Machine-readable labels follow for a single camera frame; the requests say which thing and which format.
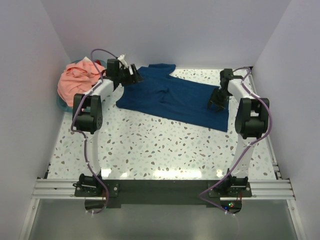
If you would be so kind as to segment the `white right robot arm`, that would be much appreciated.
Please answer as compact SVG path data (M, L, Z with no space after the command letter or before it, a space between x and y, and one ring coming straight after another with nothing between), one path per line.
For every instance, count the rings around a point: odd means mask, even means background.
M250 69L246 70L245 76L235 75L236 71L231 68L220 71L220 86L213 90L207 103L208 109L215 106L216 111L222 111L226 109L229 97L234 97L238 102L234 121L238 140L231 168L226 174L236 179L248 177L254 148L270 134L273 124L270 101L256 95L245 85L245 78L250 75Z

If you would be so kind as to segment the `dark blue t shirt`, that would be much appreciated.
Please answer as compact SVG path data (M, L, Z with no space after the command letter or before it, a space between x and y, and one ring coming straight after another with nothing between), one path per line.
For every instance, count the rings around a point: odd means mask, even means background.
M179 121L227 132L229 110L218 111L215 105L208 107L215 85L198 83L171 76L174 64L151 64L140 67L143 77L140 83L124 87L116 102L120 109Z

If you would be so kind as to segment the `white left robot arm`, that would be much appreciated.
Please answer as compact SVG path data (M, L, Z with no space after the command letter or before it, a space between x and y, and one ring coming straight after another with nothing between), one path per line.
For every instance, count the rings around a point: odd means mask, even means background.
M129 86L142 82L134 64L128 64L126 56L108 59L105 71L98 71L98 81L85 93L73 97L71 131L84 137L84 159L87 171L84 174L99 175L98 135L103 125L102 101L109 97L119 85Z

